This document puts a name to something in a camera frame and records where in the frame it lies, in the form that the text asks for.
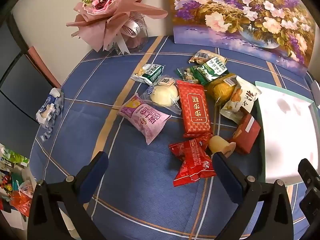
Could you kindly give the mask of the white bun clear packet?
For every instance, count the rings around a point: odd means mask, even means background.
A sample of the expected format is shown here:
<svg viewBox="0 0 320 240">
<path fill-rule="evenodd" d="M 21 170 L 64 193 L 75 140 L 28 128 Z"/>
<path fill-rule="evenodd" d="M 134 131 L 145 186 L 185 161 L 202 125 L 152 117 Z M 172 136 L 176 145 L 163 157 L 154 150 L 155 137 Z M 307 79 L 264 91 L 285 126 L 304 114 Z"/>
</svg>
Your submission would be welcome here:
<svg viewBox="0 0 320 240">
<path fill-rule="evenodd" d="M 161 75 L 152 83 L 140 98 L 153 105 L 164 107 L 177 115 L 181 115 L 179 106 L 180 95 L 177 88 L 177 79 L 168 75 Z"/>
</svg>

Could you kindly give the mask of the small green cookie packet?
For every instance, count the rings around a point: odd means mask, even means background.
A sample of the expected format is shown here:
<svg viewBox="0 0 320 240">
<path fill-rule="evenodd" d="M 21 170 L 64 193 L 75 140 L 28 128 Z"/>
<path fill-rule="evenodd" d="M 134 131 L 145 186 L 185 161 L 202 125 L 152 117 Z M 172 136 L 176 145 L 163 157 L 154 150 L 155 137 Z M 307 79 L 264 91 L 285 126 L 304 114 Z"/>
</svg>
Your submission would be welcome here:
<svg viewBox="0 0 320 240">
<path fill-rule="evenodd" d="M 185 82 L 200 84 L 199 72 L 194 67 L 177 68 L 176 73 Z"/>
</svg>

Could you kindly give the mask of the small green white candy packet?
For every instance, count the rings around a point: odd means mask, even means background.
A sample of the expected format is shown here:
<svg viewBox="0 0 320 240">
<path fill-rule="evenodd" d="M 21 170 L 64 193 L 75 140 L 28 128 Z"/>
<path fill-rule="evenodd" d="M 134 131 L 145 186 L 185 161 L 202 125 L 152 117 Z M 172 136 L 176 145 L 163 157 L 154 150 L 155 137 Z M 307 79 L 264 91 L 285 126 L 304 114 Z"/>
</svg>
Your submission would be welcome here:
<svg viewBox="0 0 320 240">
<path fill-rule="evenodd" d="M 163 70 L 163 65 L 154 63 L 145 64 L 137 73 L 131 75 L 131 79 L 150 86 L 162 75 Z"/>
</svg>

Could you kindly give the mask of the green white biscuit packet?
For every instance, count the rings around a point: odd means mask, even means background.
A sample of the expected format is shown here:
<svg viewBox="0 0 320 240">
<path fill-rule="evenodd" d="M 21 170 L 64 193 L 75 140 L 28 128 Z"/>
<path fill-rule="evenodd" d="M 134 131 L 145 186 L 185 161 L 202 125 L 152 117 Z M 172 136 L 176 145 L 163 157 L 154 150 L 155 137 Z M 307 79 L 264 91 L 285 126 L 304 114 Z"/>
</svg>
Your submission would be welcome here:
<svg viewBox="0 0 320 240">
<path fill-rule="evenodd" d="M 228 73 L 227 67 L 218 57 L 213 57 L 202 65 L 196 65 L 194 69 L 196 78 L 203 86 Z"/>
</svg>

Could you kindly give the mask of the long red biscuit packet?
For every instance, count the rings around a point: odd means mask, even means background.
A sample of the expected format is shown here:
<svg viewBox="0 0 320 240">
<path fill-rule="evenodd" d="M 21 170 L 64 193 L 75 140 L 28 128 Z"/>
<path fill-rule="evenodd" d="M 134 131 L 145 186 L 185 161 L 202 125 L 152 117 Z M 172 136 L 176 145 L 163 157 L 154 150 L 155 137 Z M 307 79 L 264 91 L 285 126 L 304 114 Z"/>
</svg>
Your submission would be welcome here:
<svg viewBox="0 0 320 240">
<path fill-rule="evenodd" d="M 202 85 L 177 81 L 184 122 L 184 137 L 195 138 L 211 131 L 208 104 Z"/>
</svg>

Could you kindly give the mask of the beige cracker packet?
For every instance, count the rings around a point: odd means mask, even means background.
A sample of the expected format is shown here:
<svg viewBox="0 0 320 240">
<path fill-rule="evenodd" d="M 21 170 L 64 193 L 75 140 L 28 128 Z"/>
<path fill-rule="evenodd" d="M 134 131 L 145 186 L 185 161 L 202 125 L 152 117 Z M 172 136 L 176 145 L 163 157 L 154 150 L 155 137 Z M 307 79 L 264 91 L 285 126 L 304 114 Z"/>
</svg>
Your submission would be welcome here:
<svg viewBox="0 0 320 240">
<path fill-rule="evenodd" d="M 227 62 L 225 57 L 211 51 L 201 49 L 190 58 L 189 63 L 204 64 L 214 57 L 217 57 L 223 64 L 226 64 Z"/>
</svg>

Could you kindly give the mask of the pink flower bouquet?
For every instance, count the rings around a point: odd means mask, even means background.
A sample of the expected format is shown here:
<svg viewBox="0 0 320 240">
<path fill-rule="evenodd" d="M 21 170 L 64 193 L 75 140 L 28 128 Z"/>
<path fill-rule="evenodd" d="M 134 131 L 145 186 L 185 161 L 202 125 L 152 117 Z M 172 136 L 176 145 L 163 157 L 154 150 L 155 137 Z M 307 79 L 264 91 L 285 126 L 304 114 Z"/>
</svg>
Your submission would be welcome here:
<svg viewBox="0 0 320 240">
<path fill-rule="evenodd" d="M 77 28 L 73 37 L 82 39 L 95 51 L 116 50 L 122 55 L 145 43 L 148 36 L 145 17 L 157 20 L 168 15 L 142 0 L 82 0 L 74 10 L 75 20 L 66 24 Z"/>
</svg>

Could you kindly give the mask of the white pastry packet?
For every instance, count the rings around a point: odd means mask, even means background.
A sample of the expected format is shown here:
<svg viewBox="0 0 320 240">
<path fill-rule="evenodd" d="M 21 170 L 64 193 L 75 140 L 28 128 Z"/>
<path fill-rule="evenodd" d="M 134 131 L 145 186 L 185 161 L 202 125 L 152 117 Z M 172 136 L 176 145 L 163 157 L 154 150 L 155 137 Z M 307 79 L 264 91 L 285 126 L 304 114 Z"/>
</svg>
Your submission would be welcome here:
<svg viewBox="0 0 320 240">
<path fill-rule="evenodd" d="M 261 91 L 240 76 L 236 77 L 236 81 L 236 87 L 229 101 L 220 110 L 220 114 L 236 124 L 240 124 L 244 115 L 251 113 L 254 102 L 261 95 Z"/>
</svg>

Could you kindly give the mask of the yellow jelly cup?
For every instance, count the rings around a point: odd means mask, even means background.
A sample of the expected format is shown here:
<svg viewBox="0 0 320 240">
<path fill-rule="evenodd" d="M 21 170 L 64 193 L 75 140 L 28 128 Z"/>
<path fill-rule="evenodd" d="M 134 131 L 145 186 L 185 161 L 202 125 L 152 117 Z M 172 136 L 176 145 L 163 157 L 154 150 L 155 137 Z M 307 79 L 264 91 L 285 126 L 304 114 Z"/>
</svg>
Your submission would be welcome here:
<svg viewBox="0 0 320 240">
<path fill-rule="evenodd" d="M 227 140 L 223 139 L 222 137 L 215 135 L 210 138 L 208 142 L 208 147 L 212 154 L 217 152 L 223 153 L 223 155 L 228 158 L 234 152 L 236 148 L 235 142 L 228 142 Z"/>
</svg>

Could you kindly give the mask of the crumpled blue white wrapper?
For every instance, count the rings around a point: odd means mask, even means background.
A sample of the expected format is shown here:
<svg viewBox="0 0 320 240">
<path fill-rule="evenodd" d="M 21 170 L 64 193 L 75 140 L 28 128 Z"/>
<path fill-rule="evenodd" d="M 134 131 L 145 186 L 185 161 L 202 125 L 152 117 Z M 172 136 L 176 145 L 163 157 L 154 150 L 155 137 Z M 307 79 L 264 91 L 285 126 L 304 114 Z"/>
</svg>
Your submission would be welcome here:
<svg viewBox="0 0 320 240">
<path fill-rule="evenodd" d="M 44 104 L 36 113 L 36 120 L 45 132 L 40 135 L 42 141 L 48 140 L 53 132 L 55 121 L 63 113 L 64 92 L 61 88 L 52 88 Z"/>
</svg>

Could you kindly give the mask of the yellow cake clear packet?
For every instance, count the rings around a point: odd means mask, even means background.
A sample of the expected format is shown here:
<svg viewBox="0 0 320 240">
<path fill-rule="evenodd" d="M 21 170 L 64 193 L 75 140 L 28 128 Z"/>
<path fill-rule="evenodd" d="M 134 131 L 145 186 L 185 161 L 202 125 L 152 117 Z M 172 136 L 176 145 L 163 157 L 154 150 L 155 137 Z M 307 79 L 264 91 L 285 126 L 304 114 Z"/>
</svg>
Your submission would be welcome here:
<svg viewBox="0 0 320 240">
<path fill-rule="evenodd" d="M 207 94 L 217 105 L 223 105 L 230 99 L 237 85 L 236 77 L 237 75 L 229 73 L 215 79 L 207 86 Z"/>
</svg>

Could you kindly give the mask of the dark red snack box packet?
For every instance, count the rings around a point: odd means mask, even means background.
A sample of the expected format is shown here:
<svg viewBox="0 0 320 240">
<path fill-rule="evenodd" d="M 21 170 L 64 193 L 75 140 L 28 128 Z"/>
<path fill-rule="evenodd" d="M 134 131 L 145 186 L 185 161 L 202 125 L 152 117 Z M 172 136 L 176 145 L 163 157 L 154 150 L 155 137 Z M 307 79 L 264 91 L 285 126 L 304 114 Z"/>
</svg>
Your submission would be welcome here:
<svg viewBox="0 0 320 240">
<path fill-rule="evenodd" d="M 250 154 L 260 130 L 261 127 L 257 120 L 251 114 L 246 114 L 228 142 L 236 143 L 236 152 Z"/>
</svg>

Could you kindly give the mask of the floral oil painting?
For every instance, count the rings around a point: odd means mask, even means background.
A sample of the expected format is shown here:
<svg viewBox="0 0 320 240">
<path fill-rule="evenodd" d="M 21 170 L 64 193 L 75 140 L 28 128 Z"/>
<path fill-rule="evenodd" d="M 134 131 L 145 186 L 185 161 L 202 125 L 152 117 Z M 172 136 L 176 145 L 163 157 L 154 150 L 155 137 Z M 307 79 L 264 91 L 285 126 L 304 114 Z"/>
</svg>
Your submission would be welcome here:
<svg viewBox="0 0 320 240">
<path fill-rule="evenodd" d="M 307 72 L 316 23 L 301 0 L 169 0 L 176 43 L 219 47 Z"/>
</svg>

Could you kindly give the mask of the red crinkled candy packet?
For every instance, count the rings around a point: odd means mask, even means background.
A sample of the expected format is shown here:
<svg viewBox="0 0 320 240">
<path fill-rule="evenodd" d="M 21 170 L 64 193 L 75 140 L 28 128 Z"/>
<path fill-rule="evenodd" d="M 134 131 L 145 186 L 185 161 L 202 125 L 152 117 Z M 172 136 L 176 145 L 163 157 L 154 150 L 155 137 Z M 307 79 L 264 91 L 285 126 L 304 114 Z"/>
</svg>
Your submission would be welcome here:
<svg viewBox="0 0 320 240">
<path fill-rule="evenodd" d="M 169 145 L 172 154 L 182 161 L 180 170 L 173 181 L 174 187 L 194 183 L 201 178 L 216 176 L 212 159 L 206 153 L 211 137 L 211 133 L 206 133 L 194 139 Z"/>
</svg>

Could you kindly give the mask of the pink bread packet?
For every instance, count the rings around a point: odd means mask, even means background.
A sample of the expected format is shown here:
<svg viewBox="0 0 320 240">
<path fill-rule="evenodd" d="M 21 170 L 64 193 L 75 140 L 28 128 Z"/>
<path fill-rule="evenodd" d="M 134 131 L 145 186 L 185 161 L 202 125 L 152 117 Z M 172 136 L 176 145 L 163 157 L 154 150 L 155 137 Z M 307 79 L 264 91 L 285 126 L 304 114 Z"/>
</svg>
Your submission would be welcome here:
<svg viewBox="0 0 320 240">
<path fill-rule="evenodd" d="M 137 93 L 120 107 L 117 114 L 128 120 L 144 135 L 147 145 L 153 142 L 171 118 L 171 115 L 145 103 Z"/>
</svg>

